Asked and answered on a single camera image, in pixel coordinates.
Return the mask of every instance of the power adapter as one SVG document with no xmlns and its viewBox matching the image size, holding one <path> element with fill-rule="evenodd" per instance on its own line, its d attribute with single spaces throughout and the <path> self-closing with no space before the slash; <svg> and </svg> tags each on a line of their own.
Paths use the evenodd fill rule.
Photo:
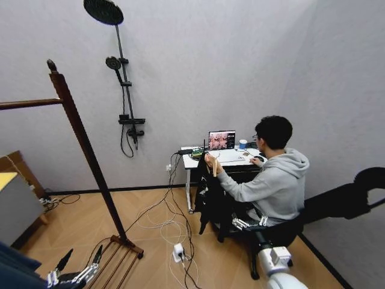
<svg viewBox="0 0 385 289">
<path fill-rule="evenodd" d="M 186 258 L 185 249 L 183 248 L 182 244 L 178 243 L 174 245 L 173 257 L 175 263 L 179 263 Z"/>
</svg>

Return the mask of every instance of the shower head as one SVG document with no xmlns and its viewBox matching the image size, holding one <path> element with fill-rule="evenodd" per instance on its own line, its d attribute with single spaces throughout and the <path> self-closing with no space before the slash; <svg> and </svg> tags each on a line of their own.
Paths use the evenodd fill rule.
<svg viewBox="0 0 385 289">
<path fill-rule="evenodd" d="M 106 58 L 106 64 L 109 68 L 114 69 L 114 70 L 120 69 L 122 66 L 120 61 L 118 59 L 116 59 L 116 57 L 113 57 L 113 56 Z"/>
<path fill-rule="evenodd" d="M 123 22 L 121 9 L 110 0 L 84 0 L 83 5 L 89 15 L 104 24 L 118 25 Z"/>
<path fill-rule="evenodd" d="M 119 72 L 119 69 L 122 66 L 120 61 L 118 59 L 116 59 L 116 57 L 110 56 L 110 57 L 106 58 L 106 64 L 107 64 L 108 68 L 111 68 L 112 70 L 115 71 L 116 77 L 118 78 L 120 85 L 123 85 L 124 82 L 123 82 L 122 77 L 120 76 L 120 72 Z"/>
</svg>

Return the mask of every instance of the person's hand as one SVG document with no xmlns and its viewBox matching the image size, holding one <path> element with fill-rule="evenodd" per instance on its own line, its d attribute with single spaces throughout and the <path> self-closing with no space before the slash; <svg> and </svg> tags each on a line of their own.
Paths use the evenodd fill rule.
<svg viewBox="0 0 385 289">
<path fill-rule="evenodd" d="M 250 162 L 251 162 L 252 164 L 255 164 L 256 166 L 262 167 L 262 162 L 261 162 L 260 159 L 258 159 L 258 158 L 251 158 L 251 159 L 250 159 Z"/>
<path fill-rule="evenodd" d="M 212 155 L 209 155 L 209 154 L 206 154 L 206 155 L 205 155 L 205 162 L 206 162 L 206 164 L 207 164 L 210 168 L 212 168 L 212 167 L 214 166 L 215 161 L 216 161 L 216 158 L 213 157 Z M 221 172 L 223 172 L 223 168 L 222 168 L 221 164 L 218 162 L 218 165 L 217 165 L 217 173 L 221 173 Z"/>
</svg>

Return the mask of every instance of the wooden stick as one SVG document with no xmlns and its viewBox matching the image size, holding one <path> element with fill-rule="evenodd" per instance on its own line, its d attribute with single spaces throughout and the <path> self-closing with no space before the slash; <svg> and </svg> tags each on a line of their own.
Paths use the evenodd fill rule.
<svg viewBox="0 0 385 289">
<path fill-rule="evenodd" d="M 123 282 L 125 281 L 125 279 L 126 279 L 128 273 L 130 272 L 130 270 L 131 270 L 131 268 L 132 268 L 132 265 L 134 265 L 134 262 L 135 262 L 135 260 L 136 260 L 137 258 L 138 258 L 138 254 L 135 255 L 134 260 L 132 260 L 131 265 L 128 267 L 126 273 L 124 274 L 124 276 L 123 276 L 122 279 L 120 280 L 120 283 L 119 283 L 118 287 L 116 287 L 116 289 L 119 289 L 119 288 L 122 286 Z"/>
<path fill-rule="evenodd" d="M 35 101 L 10 101 L 0 102 L 0 110 L 13 110 L 23 107 L 41 107 L 43 105 L 62 104 L 63 100 L 58 98 L 36 99 Z"/>
<path fill-rule="evenodd" d="M 212 166 L 212 175 L 214 178 L 217 177 L 217 167 L 218 167 L 218 160 L 215 159 L 214 165 Z"/>
</svg>

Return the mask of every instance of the black metal pole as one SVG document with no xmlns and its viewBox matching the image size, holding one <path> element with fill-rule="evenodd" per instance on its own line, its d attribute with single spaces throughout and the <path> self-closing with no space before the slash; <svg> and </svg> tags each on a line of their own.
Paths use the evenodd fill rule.
<svg viewBox="0 0 385 289">
<path fill-rule="evenodd" d="M 115 29 L 116 29 L 116 36 L 118 37 L 118 46 L 119 46 L 120 59 L 123 60 L 125 58 L 123 56 L 122 43 L 120 41 L 119 26 L 115 25 Z M 127 72 L 126 72 L 126 64 L 127 63 L 125 61 L 122 62 L 123 78 L 125 79 L 125 82 L 128 82 Z M 134 118 L 134 112 L 133 112 L 133 109 L 132 109 L 131 95 L 130 95 L 130 90 L 128 89 L 128 86 L 126 86 L 126 92 L 127 92 L 128 106 L 129 106 L 129 109 L 130 109 L 131 118 L 133 119 Z M 133 130 L 133 139 L 134 139 L 134 143 L 135 143 L 135 148 L 137 150 L 138 149 L 138 139 L 137 139 L 137 128 L 135 127 L 135 125 L 132 125 L 132 130 Z"/>
<path fill-rule="evenodd" d="M 104 198 L 104 201 L 107 205 L 108 211 L 115 223 L 115 227 L 118 230 L 120 239 L 128 244 L 129 246 L 135 246 L 130 240 L 128 240 L 123 228 L 122 221 L 119 218 L 118 212 L 116 210 L 114 201 L 112 200 L 111 193 L 108 190 L 107 183 L 104 179 L 102 170 L 100 169 L 99 163 L 97 162 L 94 150 L 88 139 L 88 135 L 84 129 L 82 120 L 76 109 L 76 105 L 72 99 L 71 92 L 67 86 L 64 76 L 58 73 L 55 63 L 52 60 L 47 61 L 48 67 L 51 70 L 50 78 L 55 87 L 55 90 L 60 99 L 63 100 L 63 107 L 67 114 L 67 117 L 71 123 L 72 129 L 76 135 L 76 138 L 79 141 L 80 147 L 83 150 L 87 163 L 90 166 L 92 174 L 95 178 L 97 186 L 99 187 L 100 192 Z"/>
</svg>

